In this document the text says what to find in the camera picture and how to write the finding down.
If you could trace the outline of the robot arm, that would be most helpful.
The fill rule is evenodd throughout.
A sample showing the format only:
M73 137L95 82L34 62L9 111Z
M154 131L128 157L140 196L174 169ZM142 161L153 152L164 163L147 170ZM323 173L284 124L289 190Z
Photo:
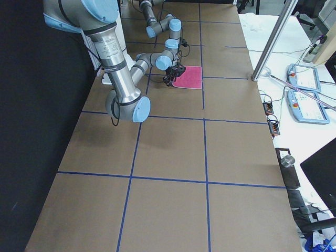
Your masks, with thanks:
M139 1L139 9L146 20L146 33L149 38L157 37L158 35L169 31L169 39L174 39L178 43L181 41L182 22L168 13L162 20L158 20L154 14L153 6L162 4L164 1Z
M94 44L113 90L106 98L106 111L112 119L141 123L151 110L148 97L137 88L148 68L166 72L165 82L174 81L178 69L178 50L181 42L181 21L168 14L158 21L153 12L156 1L140 1L150 38L169 32L165 48L159 53L142 53L133 61L127 54L124 37L117 35L121 25L117 1L44 1L45 23L69 33L84 33Z

